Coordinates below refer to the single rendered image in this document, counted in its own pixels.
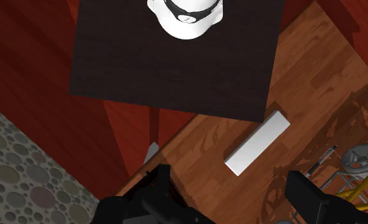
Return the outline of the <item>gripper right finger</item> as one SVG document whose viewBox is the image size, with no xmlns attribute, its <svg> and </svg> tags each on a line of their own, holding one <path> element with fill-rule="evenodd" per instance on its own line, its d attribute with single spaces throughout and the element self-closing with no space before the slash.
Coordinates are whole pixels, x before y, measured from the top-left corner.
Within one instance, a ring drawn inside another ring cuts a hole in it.
<svg viewBox="0 0 368 224">
<path fill-rule="evenodd" d="M 323 193 L 299 171 L 289 171 L 285 197 L 307 224 L 368 224 L 368 213 Z"/>
</svg>

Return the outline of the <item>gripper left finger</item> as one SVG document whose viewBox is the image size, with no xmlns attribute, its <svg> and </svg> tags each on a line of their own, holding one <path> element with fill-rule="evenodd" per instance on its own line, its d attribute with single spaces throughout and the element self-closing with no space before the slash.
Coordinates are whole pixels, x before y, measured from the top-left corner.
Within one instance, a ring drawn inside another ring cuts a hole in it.
<svg viewBox="0 0 368 224">
<path fill-rule="evenodd" d="M 190 207 L 159 164 L 123 196 L 100 200 L 90 224 L 216 224 Z"/>
</svg>

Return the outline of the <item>black and grey pen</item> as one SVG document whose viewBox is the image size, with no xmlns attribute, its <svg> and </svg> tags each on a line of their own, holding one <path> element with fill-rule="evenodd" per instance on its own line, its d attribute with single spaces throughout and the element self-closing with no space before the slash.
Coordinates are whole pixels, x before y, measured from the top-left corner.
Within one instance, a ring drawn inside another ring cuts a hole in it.
<svg viewBox="0 0 368 224">
<path fill-rule="evenodd" d="M 322 157 L 319 159 L 319 161 L 317 161 L 305 174 L 305 177 L 310 177 L 310 175 L 312 175 L 312 173 L 314 173 L 314 171 L 323 164 L 323 162 L 337 149 L 337 145 L 332 146 L 331 148 L 329 148 L 323 155 Z"/>
</svg>

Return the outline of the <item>grey round wheel-shaped object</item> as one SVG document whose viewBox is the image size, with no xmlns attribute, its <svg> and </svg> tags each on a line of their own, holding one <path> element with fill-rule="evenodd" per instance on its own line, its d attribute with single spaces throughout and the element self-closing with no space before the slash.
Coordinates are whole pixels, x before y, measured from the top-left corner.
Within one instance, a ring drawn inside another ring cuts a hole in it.
<svg viewBox="0 0 368 224">
<path fill-rule="evenodd" d="M 337 193 L 355 189 L 368 176 L 368 144 L 360 144 L 348 149 L 341 157 L 341 166 L 343 170 L 337 170 L 329 177 L 320 190 L 324 190 L 335 180 L 340 177 L 344 181 L 344 185 Z M 368 203 L 367 194 L 363 190 L 359 196 L 362 203 Z"/>
</svg>

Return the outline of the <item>white flat rectangular box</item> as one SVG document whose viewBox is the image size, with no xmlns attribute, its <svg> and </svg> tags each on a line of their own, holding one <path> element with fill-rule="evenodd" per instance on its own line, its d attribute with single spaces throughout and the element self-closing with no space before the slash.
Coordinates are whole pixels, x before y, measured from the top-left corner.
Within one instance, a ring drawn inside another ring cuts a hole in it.
<svg viewBox="0 0 368 224">
<path fill-rule="evenodd" d="M 289 126 L 285 116 L 275 110 L 224 160 L 224 164 L 240 176 Z"/>
</svg>

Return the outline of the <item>brown wooden table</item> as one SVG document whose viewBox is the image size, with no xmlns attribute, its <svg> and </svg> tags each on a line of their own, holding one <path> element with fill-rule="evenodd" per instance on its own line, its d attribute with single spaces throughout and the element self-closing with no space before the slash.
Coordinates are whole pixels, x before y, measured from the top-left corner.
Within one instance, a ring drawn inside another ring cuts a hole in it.
<svg viewBox="0 0 368 224">
<path fill-rule="evenodd" d="M 318 3 L 280 35 L 267 113 L 290 125 L 241 175 L 224 159 L 256 123 L 197 115 L 122 187 L 170 164 L 181 194 L 216 224 L 274 224 L 294 212 L 284 198 L 287 173 L 307 171 L 331 146 L 312 175 L 320 185 L 341 166 L 349 148 L 368 143 L 368 66 Z"/>
</svg>

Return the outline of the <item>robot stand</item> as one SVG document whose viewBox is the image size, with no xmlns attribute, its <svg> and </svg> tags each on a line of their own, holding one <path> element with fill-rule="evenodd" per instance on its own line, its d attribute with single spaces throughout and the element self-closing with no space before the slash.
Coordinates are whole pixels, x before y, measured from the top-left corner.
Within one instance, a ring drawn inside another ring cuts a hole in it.
<svg viewBox="0 0 368 224">
<path fill-rule="evenodd" d="M 69 91 L 262 122 L 285 0 L 80 0 Z"/>
</svg>

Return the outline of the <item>yellow bar frame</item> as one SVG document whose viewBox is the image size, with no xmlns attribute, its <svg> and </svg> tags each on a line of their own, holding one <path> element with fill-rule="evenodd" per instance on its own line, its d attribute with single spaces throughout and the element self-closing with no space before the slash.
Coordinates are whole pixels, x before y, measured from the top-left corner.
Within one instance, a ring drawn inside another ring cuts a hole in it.
<svg viewBox="0 0 368 224">
<path fill-rule="evenodd" d="M 335 194 L 335 196 L 344 198 L 348 202 L 353 202 L 355 197 L 359 196 L 360 193 L 365 190 L 368 185 L 368 176 L 355 188 L 351 190 L 346 190 L 340 193 Z M 355 208 L 359 211 L 368 210 L 368 203 L 356 204 Z"/>
</svg>

